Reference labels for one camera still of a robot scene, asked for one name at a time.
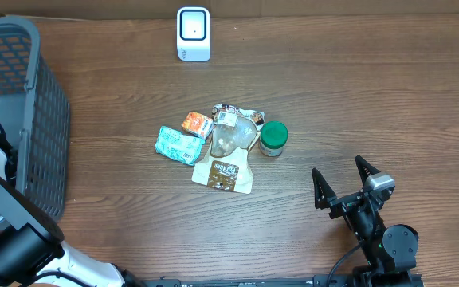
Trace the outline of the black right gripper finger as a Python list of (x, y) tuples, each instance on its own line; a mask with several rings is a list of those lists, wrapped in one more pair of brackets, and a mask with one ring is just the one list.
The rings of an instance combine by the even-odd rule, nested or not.
[(331, 206), (330, 202), (337, 199), (336, 193), (316, 168), (312, 169), (312, 179), (316, 209), (329, 208)]
[(380, 170), (373, 167), (370, 163), (368, 163), (361, 155), (357, 155), (355, 157), (355, 163), (359, 171), (359, 176), (361, 178), (362, 184), (364, 184), (367, 178), (370, 175), (376, 175), (380, 173)]

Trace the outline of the teal tissue pack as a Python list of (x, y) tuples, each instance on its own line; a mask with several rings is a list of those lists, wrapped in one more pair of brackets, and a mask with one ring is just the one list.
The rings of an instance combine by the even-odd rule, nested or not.
[(162, 126), (155, 143), (155, 150), (161, 155), (189, 166), (194, 166), (201, 155), (205, 140), (188, 136), (167, 126)]

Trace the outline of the green lid jar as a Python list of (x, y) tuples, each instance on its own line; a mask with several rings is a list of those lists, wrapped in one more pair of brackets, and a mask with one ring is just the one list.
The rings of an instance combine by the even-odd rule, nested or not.
[(264, 155), (279, 156), (288, 140), (288, 129), (280, 121), (269, 121), (261, 129), (259, 148)]

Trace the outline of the orange snack packet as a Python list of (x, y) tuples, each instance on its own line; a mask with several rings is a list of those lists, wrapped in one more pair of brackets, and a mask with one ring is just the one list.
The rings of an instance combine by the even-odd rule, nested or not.
[(181, 127), (186, 132), (205, 140), (214, 128), (214, 121), (201, 113), (189, 112)]

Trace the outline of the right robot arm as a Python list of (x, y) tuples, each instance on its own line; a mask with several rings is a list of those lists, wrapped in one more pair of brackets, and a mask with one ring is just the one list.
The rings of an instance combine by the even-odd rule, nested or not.
[[(312, 169), (315, 207), (329, 209), (332, 219), (344, 218), (358, 245), (343, 255), (327, 275), (315, 275), (314, 286), (423, 286), (422, 277), (410, 271), (416, 267), (418, 232), (411, 226), (385, 226), (379, 210), (395, 189), (394, 179), (355, 157), (363, 187), (339, 197), (317, 169)], [(367, 264), (350, 274), (336, 275), (337, 269), (357, 250), (362, 250)]]

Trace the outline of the brown white snack pouch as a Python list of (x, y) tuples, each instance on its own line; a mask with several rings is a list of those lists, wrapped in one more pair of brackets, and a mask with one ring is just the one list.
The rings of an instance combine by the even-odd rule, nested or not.
[(212, 119), (210, 146), (194, 165), (191, 180), (223, 191), (249, 194), (253, 173), (248, 157), (260, 137), (265, 114), (220, 103), (213, 106)]

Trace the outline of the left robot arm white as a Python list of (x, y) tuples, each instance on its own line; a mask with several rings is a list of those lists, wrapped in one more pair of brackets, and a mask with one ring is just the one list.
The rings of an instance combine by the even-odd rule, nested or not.
[(141, 286), (127, 270), (67, 244), (59, 226), (6, 181), (12, 151), (0, 125), (0, 286)]

